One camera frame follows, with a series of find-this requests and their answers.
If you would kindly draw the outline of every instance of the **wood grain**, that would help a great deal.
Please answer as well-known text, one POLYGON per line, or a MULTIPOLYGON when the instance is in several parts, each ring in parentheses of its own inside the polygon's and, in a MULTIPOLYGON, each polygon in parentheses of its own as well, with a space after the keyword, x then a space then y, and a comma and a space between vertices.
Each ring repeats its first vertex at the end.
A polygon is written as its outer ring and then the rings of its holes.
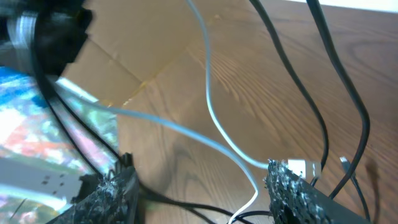
MULTIPOLYGON (((330 156, 317 188, 329 194, 343 177, 340 156, 352 159, 361 120, 324 51, 305 4, 264 1, 284 48, 328 127, 330 156)), ((379 172, 380 223, 398 215, 398 27, 396 14, 324 7, 338 53, 371 117, 371 136, 356 174, 374 217, 373 181, 366 167, 379 172)), ((211 37, 213 103, 221 124, 237 145, 258 160, 299 157, 320 160, 322 136, 307 102, 286 72, 269 34, 248 1, 231 3, 208 27, 211 37)), ((211 121, 205 102, 204 47, 201 37, 168 66, 127 109, 159 115, 226 144, 211 121)), ((166 195, 235 210, 253 190, 244 174, 220 153, 147 121, 120 117, 122 151, 134 154, 140 177, 166 195)), ((261 183, 266 171, 252 167, 261 183)), ((336 201, 363 215, 349 182, 336 201)), ((251 208, 267 210, 266 189, 251 208)), ((217 223, 227 218, 206 213, 217 223)), ((201 223, 181 209, 158 206, 149 223, 201 223)), ((257 223, 272 219, 253 218, 257 223)))

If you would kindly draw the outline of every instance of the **colorful painting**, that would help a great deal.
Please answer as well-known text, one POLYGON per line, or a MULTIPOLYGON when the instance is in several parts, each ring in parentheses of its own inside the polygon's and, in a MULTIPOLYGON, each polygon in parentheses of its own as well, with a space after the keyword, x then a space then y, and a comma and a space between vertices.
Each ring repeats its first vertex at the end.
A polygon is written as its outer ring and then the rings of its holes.
MULTIPOLYGON (((100 136, 117 148, 115 115, 94 110, 71 98, 65 100, 100 136)), ((107 173, 115 162, 111 154, 94 142, 60 105, 55 109, 69 124, 67 128, 78 139, 83 152, 102 173, 107 173)), ((34 80, 4 67, 0 67, 0 123, 0 157, 70 174, 91 172, 59 130, 34 80)), ((22 200, 0 192, 0 223, 45 223, 57 215, 51 208, 27 199, 10 219, 22 200)))

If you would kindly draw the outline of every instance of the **cardboard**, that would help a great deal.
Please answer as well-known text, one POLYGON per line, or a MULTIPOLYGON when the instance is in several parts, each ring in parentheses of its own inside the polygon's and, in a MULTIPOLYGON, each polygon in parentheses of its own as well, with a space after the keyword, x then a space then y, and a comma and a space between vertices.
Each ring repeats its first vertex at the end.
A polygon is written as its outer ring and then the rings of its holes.
MULTIPOLYGON (((227 3, 195 1, 207 22, 227 3)), ((90 36, 63 76, 104 105, 122 106, 201 36, 185 0, 94 0, 85 7, 95 15, 90 36)))
MULTIPOLYGON (((227 0, 194 1, 210 21, 227 0)), ((88 3, 95 19, 91 39, 140 81, 159 73, 200 34, 185 0, 95 0, 88 3)))
POLYGON ((106 106, 121 106, 138 89, 141 82, 98 45, 87 40, 76 62, 63 76, 106 106))

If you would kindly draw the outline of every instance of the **wooden table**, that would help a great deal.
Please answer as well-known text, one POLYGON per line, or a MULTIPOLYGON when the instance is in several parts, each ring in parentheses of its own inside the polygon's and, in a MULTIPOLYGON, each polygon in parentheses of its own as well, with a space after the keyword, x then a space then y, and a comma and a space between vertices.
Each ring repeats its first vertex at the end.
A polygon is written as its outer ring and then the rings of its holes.
MULTIPOLYGON (((332 67, 306 4, 264 1, 292 62, 328 127, 330 153, 317 188, 329 194, 343 177, 339 157, 353 158, 361 120, 332 67)), ((397 14, 323 7, 338 53, 368 108, 371 135, 356 174, 371 217, 398 220, 398 26, 397 14), (377 169, 379 177, 368 175, 377 169), (373 182, 379 187, 380 202, 373 182)), ((227 133, 257 160, 320 160, 320 127, 280 61, 271 38, 249 1, 234 0, 208 24, 213 58, 213 104, 227 133)), ((226 145, 205 101, 201 35, 163 69, 125 109, 155 114, 226 145)), ((254 193, 227 157, 158 124, 119 117, 121 150, 132 152, 141 179, 174 199, 235 211, 254 193)), ((251 167, 261 184, 267 175, 251 167)), ((335 200, 363 215, 351 182, 335 200)), ((268 210, 266 189, 251 210, 268 210)), ((227 217, 205 212, 217 223, 227 217)), ((272 223, 271 218, 251 218, 272 223)), ((201 223, 180 208, 158 205, 148 223, 201 223)))

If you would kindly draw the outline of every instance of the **white wall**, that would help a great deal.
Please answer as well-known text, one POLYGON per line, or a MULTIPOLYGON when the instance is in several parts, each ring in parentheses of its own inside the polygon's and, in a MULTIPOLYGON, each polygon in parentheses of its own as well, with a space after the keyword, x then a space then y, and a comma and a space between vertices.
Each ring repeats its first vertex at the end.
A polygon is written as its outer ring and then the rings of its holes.
MULTIPOLYGON (((289 0, 306 2, 306 0, 289 0)), ((398 0, 319 0, 327 6, 348 7, 353 9, 365 9, 384 12, 398 12, 398 0)))

